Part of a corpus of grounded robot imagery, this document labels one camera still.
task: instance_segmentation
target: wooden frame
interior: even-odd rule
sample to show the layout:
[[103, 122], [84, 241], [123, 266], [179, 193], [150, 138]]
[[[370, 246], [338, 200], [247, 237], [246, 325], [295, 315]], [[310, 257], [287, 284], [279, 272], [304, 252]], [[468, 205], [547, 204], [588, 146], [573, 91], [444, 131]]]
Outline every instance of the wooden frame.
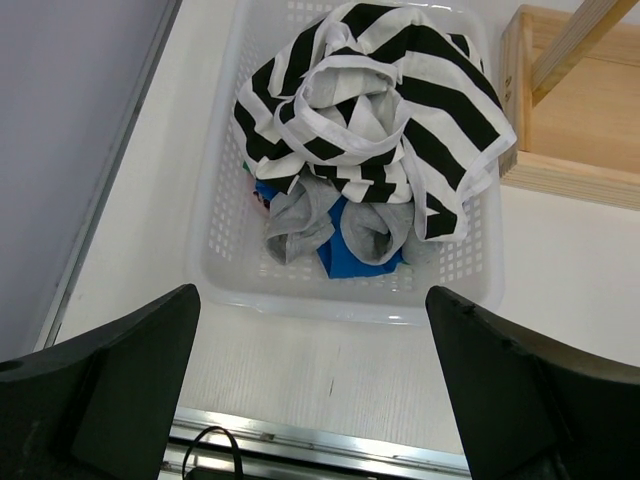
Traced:
[[518, 10], [502, 38], [500, 95], [518, 135], [504, 184], [640, 209], [640, 26], [616, 25], [636, 2]]

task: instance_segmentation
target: white plastic basket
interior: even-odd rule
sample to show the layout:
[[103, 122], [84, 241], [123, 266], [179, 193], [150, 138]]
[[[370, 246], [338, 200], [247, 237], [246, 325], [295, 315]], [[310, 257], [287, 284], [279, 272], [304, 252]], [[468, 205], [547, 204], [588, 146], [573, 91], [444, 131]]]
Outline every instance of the white plastic basket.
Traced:
[[[504, 292], [497, 171], [492, 186], [466, 206], [471, 225], [468, 238], [445, 244], [426, 267], [401, 265], [382, 277], [329, 280], [317, 258], [281, 266], [264, 250], [265, 220], [251, 205], [247, 174], [231, 133], [233, 102], [255, 70], [314, 17], [342, 3], [238, 0], [192, 212], [188, 278], [211, 301], [295, 317], [425, 324], [424, 299], [434, 285], [446, 285], [487, 308], [496, 308]], [[476, 14], [444, 1], [423, 8], [443, 31], [468, 35], [489, 68], [487, 36]]]

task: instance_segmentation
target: gray wall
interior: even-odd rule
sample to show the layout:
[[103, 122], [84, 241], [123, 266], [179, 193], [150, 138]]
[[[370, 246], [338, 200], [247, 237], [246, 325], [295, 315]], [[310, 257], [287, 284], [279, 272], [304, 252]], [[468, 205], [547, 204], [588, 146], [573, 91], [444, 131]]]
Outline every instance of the gray wall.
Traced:
[[37, 340], [170, 1], [0, 0], [0, 361]]

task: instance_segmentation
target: blue cloth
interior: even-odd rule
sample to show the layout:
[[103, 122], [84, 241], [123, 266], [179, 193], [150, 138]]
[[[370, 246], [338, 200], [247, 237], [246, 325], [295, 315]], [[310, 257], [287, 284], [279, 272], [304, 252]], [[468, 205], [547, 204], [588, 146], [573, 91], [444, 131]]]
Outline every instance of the blue cloth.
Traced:
[[278, 191], [275, 188], [265, 185], [260, 180], [256, 180], [256, 192], [258, 192], [262, 198], [269, 201], [273, 200], [273, 197], [278, 194]]
[[318, 249], [318, 256], [329, 278], [377, 277], [378, 275], [394, 272], [398, 264], [402, 262], [402, 253], [400, 251], [384, 265], [372, 266], [362, 263], [347, 248], [340, 231], [340, 218], [346, 204], [347, 199], [340, 197], [329, 210], [331, 223], [336, 231], [329, 241]]

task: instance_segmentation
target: black and white striped cloth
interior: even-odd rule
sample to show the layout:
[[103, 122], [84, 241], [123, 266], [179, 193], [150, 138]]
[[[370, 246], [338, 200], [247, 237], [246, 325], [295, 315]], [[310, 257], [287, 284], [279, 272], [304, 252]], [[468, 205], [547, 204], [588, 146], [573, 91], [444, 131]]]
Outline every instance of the black and white striped cloth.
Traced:
[[254, 176], [288, 193], [308, 165], [353, 202], [415, 201], [418, 238], [460, 241], [463, 202], [515, 134], [463, 35], [418, 7], [348, 3], [241, 88], [232, 124]]

